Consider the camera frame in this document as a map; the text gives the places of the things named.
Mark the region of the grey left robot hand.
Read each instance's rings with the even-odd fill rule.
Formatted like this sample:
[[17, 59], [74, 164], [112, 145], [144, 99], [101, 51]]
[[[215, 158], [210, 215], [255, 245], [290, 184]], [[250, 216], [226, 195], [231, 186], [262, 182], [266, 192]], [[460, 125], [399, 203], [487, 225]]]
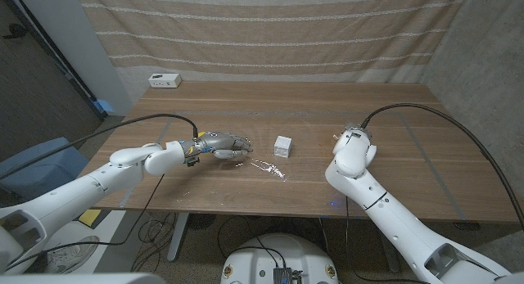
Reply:
[[193, 153], [212, 153], [214, 157], [229, 160], [253, 151], [248, 138], [231, 133], [202, 132], [195, 139]]

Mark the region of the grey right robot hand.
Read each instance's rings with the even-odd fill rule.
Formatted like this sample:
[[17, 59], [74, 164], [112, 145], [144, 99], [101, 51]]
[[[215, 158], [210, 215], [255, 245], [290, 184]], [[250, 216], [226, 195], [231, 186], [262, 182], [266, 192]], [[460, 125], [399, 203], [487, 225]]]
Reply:
[[372, 134], [366, 128], [363, 128], [360, 124], [354, 124], [351, 122], [347, 123], [340, 133], [334, 134], [332, 137], [335, 140], [338, 140], [345, 133], [345, 131], [358, 131], [364, 134], [369, 140], [372, 139]]

